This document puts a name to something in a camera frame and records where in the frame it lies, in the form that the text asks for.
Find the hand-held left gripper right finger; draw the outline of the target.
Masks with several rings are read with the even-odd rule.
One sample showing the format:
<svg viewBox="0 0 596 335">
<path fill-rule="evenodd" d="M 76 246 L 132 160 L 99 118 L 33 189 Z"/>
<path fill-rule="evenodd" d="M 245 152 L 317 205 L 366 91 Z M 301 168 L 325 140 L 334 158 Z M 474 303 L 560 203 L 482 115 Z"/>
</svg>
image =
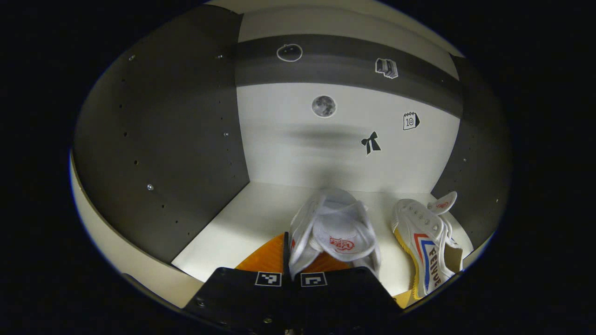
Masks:
<svg viewBox="0 0 596 335">
<path fill-rule="evenodd" d="M 367 267 L 324 253 L 296 276 L 296 333 L 387 333 L 404 314 Z"/>
</svg>

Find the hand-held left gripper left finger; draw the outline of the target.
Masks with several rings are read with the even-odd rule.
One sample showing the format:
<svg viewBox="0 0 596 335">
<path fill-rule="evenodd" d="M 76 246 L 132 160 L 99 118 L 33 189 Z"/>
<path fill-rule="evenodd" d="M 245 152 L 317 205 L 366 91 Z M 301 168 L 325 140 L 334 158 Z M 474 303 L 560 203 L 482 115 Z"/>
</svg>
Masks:
<svg viewBox="0 0 596 335">
<path fill-rule="evenodd" d="M 184 314 L 228 333 L 284 333 L 290 295 L 289 233 L 282 236 L 281 271 L 219 267 L 184 307 Z"/>
</svg>

